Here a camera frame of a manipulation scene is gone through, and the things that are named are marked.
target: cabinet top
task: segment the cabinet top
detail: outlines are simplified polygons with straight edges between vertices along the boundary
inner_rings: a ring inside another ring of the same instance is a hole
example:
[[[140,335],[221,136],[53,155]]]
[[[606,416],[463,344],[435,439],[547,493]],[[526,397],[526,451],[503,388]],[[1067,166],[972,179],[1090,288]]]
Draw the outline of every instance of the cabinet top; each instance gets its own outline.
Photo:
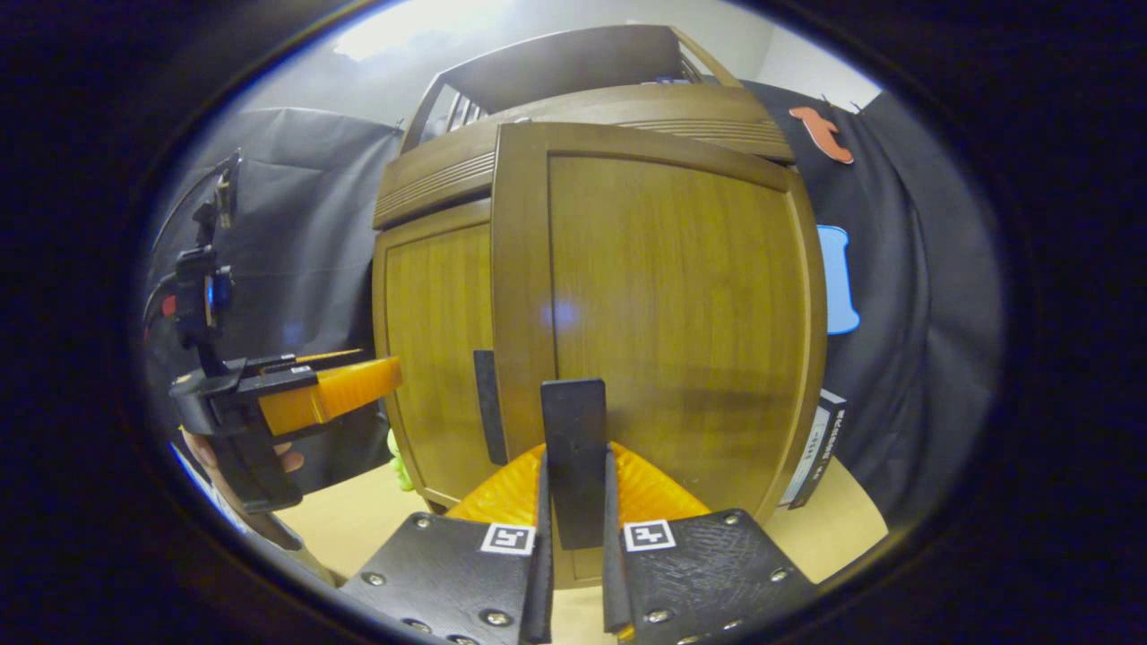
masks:
[[[486,114],[571,92],[680,78],[677,34],[661,25],[612,25],[540,36],[439,75]]]

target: orange sticker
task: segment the orange sticker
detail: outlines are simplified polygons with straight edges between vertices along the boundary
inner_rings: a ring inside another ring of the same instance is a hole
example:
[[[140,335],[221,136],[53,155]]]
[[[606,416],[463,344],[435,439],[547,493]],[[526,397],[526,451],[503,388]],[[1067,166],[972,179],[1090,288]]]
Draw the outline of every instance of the orange sticker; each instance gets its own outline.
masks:
[[[809,135],[812,137],[813,143],[820,148],[821,153],[825,153],[841,163],[852,163],[852,153],[850,153],[848,148],[842,148],[841,145],[836,142],[836,138],[833,137],[834,132],[840,132],[836,130],[836,124],[830,121],[825,121],[820,114],[812,108],[793,108],[789,110],[789,114],[804,122],[805,130],[809,131]]]

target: white wall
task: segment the white wall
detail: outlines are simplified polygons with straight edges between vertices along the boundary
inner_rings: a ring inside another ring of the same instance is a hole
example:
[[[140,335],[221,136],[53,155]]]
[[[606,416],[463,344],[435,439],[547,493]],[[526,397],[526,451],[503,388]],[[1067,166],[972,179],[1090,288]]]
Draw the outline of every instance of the white wall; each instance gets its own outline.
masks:
[[[783,28],[775,28],[756,80],[857,111],[880,94],[880,87],[844,61]]]
[[[528,38],[626,22],[677,26],[739,78],[762,69],[773,34],[770,22],[719,0],[407,0],[342,46],[335,34],[283,63],[237,107],[317,108],[393,125],[444,69]],[[357,61],[336,48],[375,53]]]

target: orange plastic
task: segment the orange plastic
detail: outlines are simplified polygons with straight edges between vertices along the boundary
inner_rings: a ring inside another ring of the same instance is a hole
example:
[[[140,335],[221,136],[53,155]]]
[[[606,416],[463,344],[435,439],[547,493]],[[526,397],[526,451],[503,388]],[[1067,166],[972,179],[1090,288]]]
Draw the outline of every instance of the orange plastic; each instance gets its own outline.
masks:
[[[303,429],[377,401],[403,383],[397,357],[317,372],[318,384],[259,397],[273,436]]]
[[[470,491],[447,518],[532,527],[538,521],[538,471],[546,444],[523,452]]]
[[[614,442],[617,457],[618,519],[624,522],[681,520],[709,508],[672,477]],[[482,482],[447,518],[473,522],[533,526],[538,519],[538,469],[546,445],[535,446]]]

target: finger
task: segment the finger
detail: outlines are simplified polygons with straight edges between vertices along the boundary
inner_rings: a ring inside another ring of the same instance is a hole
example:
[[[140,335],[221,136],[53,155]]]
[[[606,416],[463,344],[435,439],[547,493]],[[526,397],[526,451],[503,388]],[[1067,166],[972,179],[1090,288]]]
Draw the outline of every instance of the finger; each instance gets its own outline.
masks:
[[[214,468],[218,466],[214,458],[214,451],[211,450],[211,444],[208,443],[206,437],[193,435],[182,427],[179,429],[184,433],[184,443],[187,444],[187,450],[192,452],[192,456],[195,457],[195,459],[203,465],[203,467]]]
[[[302,452],[288,452],[279,458],[283,465],[284,473],[292,473],[303,467],[303,453]]]

